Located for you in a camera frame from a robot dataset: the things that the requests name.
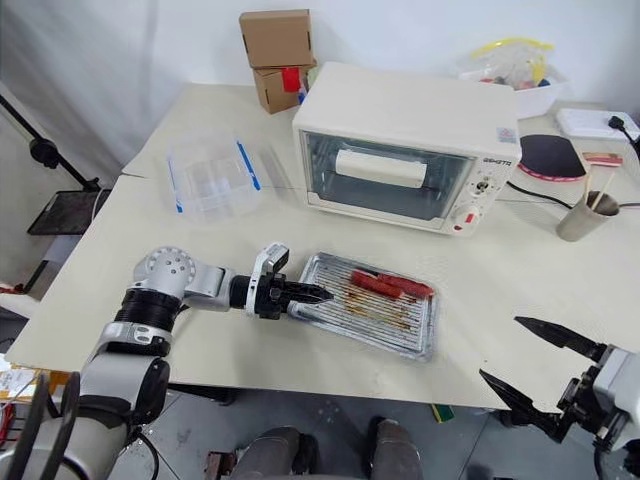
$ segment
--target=black stand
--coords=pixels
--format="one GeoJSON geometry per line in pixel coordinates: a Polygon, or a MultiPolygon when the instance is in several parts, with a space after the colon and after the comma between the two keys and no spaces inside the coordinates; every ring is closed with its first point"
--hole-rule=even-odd
{"type": "Polygon", "coordinates": [[[33,126],[27,122],[27,120],[20,115],[20,113],[13,108],[13,105],[11,105],[2,95],[0,95],[0,105],[2,105],[9,115],[11,115],[16,122],[18,122],[22,128],[24,128],[29,135],[33,137],[33,140],[29,142],[29,152],[36,162],[52,169],[61,165],[62,168],[69,172],[69,174],[75,178],[80,185],[82,185],[82,189],[84,191],[96,192],[100,190],[100,186],[98,185],[99,179],[97,177],[93,180],[87,180],[84,178],[82,174],[77,171],[60,152],[58,152],[58,148],[55,143],[40,135],[40,133],[33,128],[33,126]]]}
{"type": "MultiPolygon", "coordinates": [[[[61,234],[82,234],[87,229],[88,225],[93,220],[96,212],[104,204],[110,190],[105,190],[101,196],[102,190],[99,185],[99,179],[96,177],[92,180],[87,180],[82,174],[76,170],[69,161],[62,156],[58,151],[55,143],[51,140],[44,138],[40,133],[31,125],[20,113],[11,105],[4,96],[0,95],[0,105],[11,115],[16,122],[24,128],[29,135],[33,137],[33,140],[29,142],[29,152],[31,157],[38,163],[41,163],[47,168],[55,169],[58,165],[62,166],[81,186],[80,192],[57,192],[53,199],[45,206],[40,213],[36,221],[29,227],[28,233],[30,234],[44,234],[44,235],[61,235],[61,234]],[[91,198],[78,199],[78,196],[91,198]],[[88,204],[89,206],[84,210],[78,208],[79,204],[88,204]]],[[[35,282],[40,277],[40,274],[47,266],[47,261],[40,262],[36,270],[31,275],[31,278],[27,281],[26,285],[16,285],[10,293],[26,294],[29,293],[35,282]]]]}

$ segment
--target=stacked cardboard boxes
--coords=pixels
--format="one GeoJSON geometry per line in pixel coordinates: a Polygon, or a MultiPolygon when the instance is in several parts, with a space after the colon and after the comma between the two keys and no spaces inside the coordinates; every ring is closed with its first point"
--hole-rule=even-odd
{"type": "Polygon", "coordinates": [[[245,12],[240,29],[264,109],[276,113],[299,105],[315,66],[309,10],[245,12]]]}

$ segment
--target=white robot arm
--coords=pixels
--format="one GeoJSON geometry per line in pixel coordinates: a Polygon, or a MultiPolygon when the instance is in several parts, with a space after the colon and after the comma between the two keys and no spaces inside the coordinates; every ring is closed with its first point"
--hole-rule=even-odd
{"type": "Polygon", "coordinates": [[[0,455],[0,476],[19,479],[99,480],[140,425],[158,417],[169,384],[174,321],[184,308],[277,319],[290,301],[319,303],[333,296],[316,285],[286,281],[279,273],[289,250],[274,243],[258,255],[251,276],[206,265],[184,250],[161,247],[134,270],[122,307],[107,324],[82,374],[74,373],[53,405],[39,379],[29,418],[13,450],[0,455]]]}
{"type": "Polygon", "coordinates": [[[529,317],[515,320],[555,346],[568,347],[596,364],[580,379],[571,379],[558,402],[562,413],[540,412],[529,397],[480,370],[511,408],[510,423],[535,425],[556,442],[562,442],[577,423],[595,436],[594,463],[599,477],[601,455],[621,448],[628,451],[625,468],[640,477],[640,354],[596,343],[555,323],[529,317]]]}

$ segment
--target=red label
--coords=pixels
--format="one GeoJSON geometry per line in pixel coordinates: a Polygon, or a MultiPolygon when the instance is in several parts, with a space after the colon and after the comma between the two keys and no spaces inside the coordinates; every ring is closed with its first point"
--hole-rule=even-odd
{"type": "Polygon", "coordinates": [[[295,93],[300,90],[300,70],[298,67],[282,69],[282,86],[285,92],[295,93]]]}

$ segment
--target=red object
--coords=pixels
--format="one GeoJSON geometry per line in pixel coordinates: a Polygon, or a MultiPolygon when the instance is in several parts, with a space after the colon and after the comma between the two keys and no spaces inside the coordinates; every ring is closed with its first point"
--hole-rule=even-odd
{"type": "Polygon", "coordinates": [[[548,175],[542,175],[538,172],[534,172],[530,168],[525,167],[522,163],[518,164],[518,168],[523,172],[528,173],[532,177],[539,178],[540,180],[546,180],[548,182],[560,182],[560,183],[577,182],[578,180],[582,180],[586,176],[586,173],[585,173],[581,177],[550,177],[548,175]]]}
{"type": "Polygon", "coordinates": [[[583,153],[584,159],[592,165],[603,167],[619,167],[622,165],[622,157],[615,153],[583,153]]]}
{"type": "Polygon", "coordinates": [[[409,280],[408,278],[396,277],[394,275],[380,273],[378,275],[378,280],[388,285],[399,287],[404,293],[408,293],[409,295],[418,298],[429,298],[435,293],[433,288],[431,288],[429,285],[425,285],[424,283],[420,282],[414,282],[413,280],[409,280]]]}
{"type": "Polygon", "coordinates": [[[300,90],[300,69],[298,67],[282,69],[282,87],[285,92],[295,93],[300,90]]]}
{"type": "Polygon", "coordinates": [[[9,435],[9,427],[15,417],[16,408],[13,405],[5,407],[2,411],[2,425],[0,426],[0,447],[7,441],[9,435]]]}
{"type": "Polygon", "coordinates": [[[402,296],[402,288],[382,282],[379,276],[376,278],[373,275],[358,270],[354,270],[351,273],[351,283],[356,287],[386,295],[387,297],[400,298],[402,296]]]}
{"type": "Polygon", "coordinates": [[[0,293],[9,293],[11,295],[21,295],[24,292],[20,288],[20,285],[17,285],[14,288],[0,287],[0,293]]]}

